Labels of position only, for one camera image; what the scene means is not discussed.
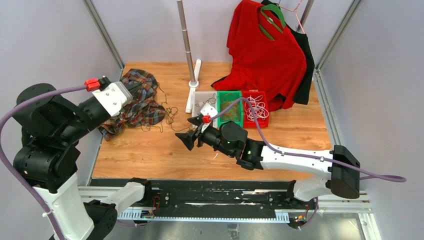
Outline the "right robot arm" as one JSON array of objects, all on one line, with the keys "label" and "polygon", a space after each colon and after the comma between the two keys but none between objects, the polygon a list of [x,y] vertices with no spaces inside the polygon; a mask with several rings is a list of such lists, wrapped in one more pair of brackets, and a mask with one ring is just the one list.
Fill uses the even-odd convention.
[{"label": "right robot arm", "polygon": [[248,131],[233,121],[219,128],[203,123],[201,116],[188,121],[196,128],[176,133],[176,137],[190,151],[206,144],[247,170],[285,169],[312,174],[311,178],[290,182],[285,200],[291,208],[323,195],[344,199],[360,196],[360,163],[343,145],[319,151],[286,148],[248,138]]}]

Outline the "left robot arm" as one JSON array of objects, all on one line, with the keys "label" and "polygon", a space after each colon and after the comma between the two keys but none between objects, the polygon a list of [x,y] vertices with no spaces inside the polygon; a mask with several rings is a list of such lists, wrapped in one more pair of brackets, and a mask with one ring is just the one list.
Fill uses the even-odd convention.
[{"label": "left robot arm", "polygon": [[111,195],[89,202],[83,201],[78,186],[80,139],[117,116],[136,88],[103,78],[61,90],[39,83],[18,96],[12,116],[22,127],[22,148],[13,168],[44,208],[53,239],[102,240],[131,205],[152,203],[147,179],[133,178]]}]

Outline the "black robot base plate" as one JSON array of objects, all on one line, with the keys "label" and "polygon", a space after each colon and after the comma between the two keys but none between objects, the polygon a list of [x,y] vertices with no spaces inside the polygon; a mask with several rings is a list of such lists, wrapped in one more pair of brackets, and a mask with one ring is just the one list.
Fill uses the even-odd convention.
[{"label": "black robot base plate", "polygon": [[153,180],[149,197],[133,203],[155,217],[270,219],[276,210],[312,213],[316,199],[289,198],[288,181]]}]

